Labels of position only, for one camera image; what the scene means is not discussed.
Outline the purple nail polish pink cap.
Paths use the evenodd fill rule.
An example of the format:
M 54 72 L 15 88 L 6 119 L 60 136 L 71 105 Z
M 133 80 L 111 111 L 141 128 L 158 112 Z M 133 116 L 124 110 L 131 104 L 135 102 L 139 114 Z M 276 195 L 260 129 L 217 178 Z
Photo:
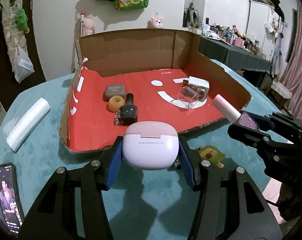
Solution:
M 230 123 L 259 130 L 258 124 L 246 112 L 240 113 L 220 94 L 213 99 L 212 104 Z

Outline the lilac earbuds case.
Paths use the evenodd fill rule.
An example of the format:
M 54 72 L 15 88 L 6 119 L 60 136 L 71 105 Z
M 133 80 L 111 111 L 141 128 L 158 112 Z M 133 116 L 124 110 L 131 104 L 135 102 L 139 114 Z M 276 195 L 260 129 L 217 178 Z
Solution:
M 123 136 L 123 159 L 133 168 L 164 170 L 174 164 L 178 150 L 176 129 L 165 122 L 136 122 Z

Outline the black star nail polish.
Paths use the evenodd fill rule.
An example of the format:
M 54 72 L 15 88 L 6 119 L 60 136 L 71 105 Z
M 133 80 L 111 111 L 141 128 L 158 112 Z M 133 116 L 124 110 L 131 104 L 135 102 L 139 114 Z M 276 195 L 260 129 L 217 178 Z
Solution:
M 130 126 L 137 122 L 137 106 L 134 105 L 134 95 L 128 93 L 125 104 L 120 107 L 118 121 L 121 126 Z

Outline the amber round sponge holder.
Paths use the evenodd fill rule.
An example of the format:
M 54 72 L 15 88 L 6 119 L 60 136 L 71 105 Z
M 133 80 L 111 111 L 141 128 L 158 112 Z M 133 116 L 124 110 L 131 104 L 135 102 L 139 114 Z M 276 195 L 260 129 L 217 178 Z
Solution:
M 111 112 L 117 113 L 125 103 L 126 102 L 122 96 L 113 96 L 109 99 L 108 108 Z

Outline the clear plastic cup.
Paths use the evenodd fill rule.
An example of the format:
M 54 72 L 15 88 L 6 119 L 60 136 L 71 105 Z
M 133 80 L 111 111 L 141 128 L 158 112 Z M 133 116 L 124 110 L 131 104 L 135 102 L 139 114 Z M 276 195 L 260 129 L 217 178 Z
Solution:
M 184 86 L 179 91 L 177 100 L 188 109 L 192 109 L 199 100 L 199 94 L 195 92 L 195 90 L 193 90 L 191 87 Z

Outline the grey eye shadow case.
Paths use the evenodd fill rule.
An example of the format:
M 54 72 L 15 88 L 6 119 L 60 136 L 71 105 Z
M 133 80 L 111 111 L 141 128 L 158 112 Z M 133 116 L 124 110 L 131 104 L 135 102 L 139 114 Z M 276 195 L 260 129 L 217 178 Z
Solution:
M 112 84 L 108 85 L 105 88 L 103 93 L 103 100 L 109 101 L 113 96 L 121 96 L 122 98 L 126 98 L 126 87 L 124 84 Z

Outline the white charger adapter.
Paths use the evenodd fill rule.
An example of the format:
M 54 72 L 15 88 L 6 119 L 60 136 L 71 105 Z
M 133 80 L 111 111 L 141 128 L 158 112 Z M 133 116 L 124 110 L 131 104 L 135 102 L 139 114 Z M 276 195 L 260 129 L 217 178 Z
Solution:
M 203 88 L 210 88 L 209 81 L 205 79 L 201 79 L 198 77 L 190 76 L 185 78 L 184 80 L 188 81 L 189 85 L 193 85 L 195 87 L 203 87 Z

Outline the white plastic bag roll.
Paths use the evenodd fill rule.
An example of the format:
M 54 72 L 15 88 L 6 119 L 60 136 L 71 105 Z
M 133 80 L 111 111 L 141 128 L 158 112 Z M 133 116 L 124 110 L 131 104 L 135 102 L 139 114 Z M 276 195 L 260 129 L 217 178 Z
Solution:
M 20 118 L 6 138 L 6 142 L 13 152 L 19 149 L 23 141 L 49 111 L 49 103 L 44 98 L 40 98 Z

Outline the smartphone with lit screen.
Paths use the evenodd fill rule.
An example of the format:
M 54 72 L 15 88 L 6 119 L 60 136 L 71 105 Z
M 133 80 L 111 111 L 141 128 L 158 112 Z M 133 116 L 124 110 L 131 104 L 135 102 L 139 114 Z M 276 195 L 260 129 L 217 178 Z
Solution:
M 7 229 L 17 237 L 25 216 L 19 198 L 16 167 L 13 163 L 0 165 L 0 210 Z

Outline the red cardboard tray box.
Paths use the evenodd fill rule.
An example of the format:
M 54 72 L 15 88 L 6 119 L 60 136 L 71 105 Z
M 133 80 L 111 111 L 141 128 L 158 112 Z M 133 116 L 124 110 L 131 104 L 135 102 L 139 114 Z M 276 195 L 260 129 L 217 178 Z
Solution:
M 201 129 L 222 114 L 212 100 L 222 95 L 244 109 L 251 95 L 236 79 L 198 51 L 199 35 L 183 30 L 130 29 L 81 37 L 76 41 L 80 67 L 68 89 L 60 123 L 60 138 L 72 153 L 109 148 L 126 128 L 116 124 L 105 89 L 122 84 L 134 96 L 139 121 L 162 121 L 178 133 Z M 184 79 L 209 82 L 208 99 L 194 108 L 171 103 Z

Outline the clear hanging plastic bag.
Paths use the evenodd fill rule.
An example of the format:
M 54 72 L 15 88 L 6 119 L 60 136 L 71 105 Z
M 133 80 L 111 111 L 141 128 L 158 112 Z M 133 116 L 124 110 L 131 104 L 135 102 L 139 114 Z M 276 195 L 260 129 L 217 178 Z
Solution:
M 35 72 L 34 65 L 29 59 L 28 54 L 19 45 L 16 46 L 15 50 L 13 71 L 18 83 L 21 83 L 26 77 Z

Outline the pink plush toy left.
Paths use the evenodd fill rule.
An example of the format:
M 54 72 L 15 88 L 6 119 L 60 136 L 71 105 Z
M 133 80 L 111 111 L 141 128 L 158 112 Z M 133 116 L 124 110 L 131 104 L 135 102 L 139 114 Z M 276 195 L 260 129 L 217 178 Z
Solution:
M 81 37 L 84 36 L 89 36 L 95 33 L 95 27 L 94 27 L 94 22 L 93 22 L 93 16 L 90 14 L 88 16 L 84 16 L 83 19 L 81 20 Z

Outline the pink plush toy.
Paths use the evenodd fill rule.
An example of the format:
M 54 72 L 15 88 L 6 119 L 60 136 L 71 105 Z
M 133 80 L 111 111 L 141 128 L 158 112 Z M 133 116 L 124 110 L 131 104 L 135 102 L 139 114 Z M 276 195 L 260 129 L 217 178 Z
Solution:
M 88 16 L 84 16 L 83 19 L 81 20 L 81 37 L 84 36 L 89 36 L 95 33 L 95 27 L 94 27 L 94 22 L 93 22 L 93 16 L 90 14 Z
M 163 18 L 162 17 L 152 17 L 149 21 L 148 27 L 151 29 L 163 28 Z

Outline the pink plush toy right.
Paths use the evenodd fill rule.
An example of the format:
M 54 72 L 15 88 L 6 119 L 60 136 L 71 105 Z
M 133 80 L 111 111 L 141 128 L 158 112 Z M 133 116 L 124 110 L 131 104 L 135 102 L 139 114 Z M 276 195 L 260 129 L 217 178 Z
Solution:
M 163 18 L 162 17 L 152 17 L 149 21 L 148 27 L 151 29 L 163 28 Z

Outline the green plush keychain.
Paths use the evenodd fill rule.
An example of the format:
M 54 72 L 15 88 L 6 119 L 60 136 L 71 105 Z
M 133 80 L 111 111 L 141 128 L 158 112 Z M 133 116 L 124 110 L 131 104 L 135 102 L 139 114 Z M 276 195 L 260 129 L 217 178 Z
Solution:
M 225 158 L 225 154 L 222 153 L 217 147 L 213 145 L 200 146 L 197 152 L 203 160 L 208 160 L 212 164 L 216 165 L 218 168 L 224 168 L 222 163 Z

